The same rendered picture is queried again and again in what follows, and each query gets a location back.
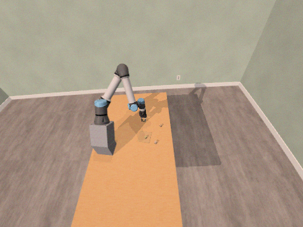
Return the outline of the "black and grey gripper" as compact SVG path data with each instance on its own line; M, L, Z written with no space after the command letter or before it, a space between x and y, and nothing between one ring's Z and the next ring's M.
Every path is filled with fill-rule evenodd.
M145 122L146 122L146 117L147 117L147 114L146 114L146 108L144 108L144 109L140 109L139 108L139 115L140 115L140 117L141 117L141 119L142 118L145 118Z

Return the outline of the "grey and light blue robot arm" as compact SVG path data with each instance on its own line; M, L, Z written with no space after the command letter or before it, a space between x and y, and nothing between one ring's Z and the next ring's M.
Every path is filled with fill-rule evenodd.
M109 123L109 117L107 116L107 104L111 103L111 98L114 95L116 89L118 88L120 82L122 81L125 89L125 93L128 99L129 110L136 112L138 108L145 108L145 101L143 98L139 98L138 101L135 100L135 96L133 94L132 86L129 79L129 69L125 64L119 64L114 73L114 78L109 84L105 94L101 96L100 99L95 100L95 125L106 125Z

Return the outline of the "tan flat mat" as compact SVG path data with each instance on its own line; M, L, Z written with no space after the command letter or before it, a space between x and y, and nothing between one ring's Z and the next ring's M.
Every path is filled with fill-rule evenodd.
M137 141L149 143L150 142L150 138L151 138L151 134L152 134L151 132L140 131L140 134L138 136L138 140ZM147 136L146 139L144 138L145 135Z

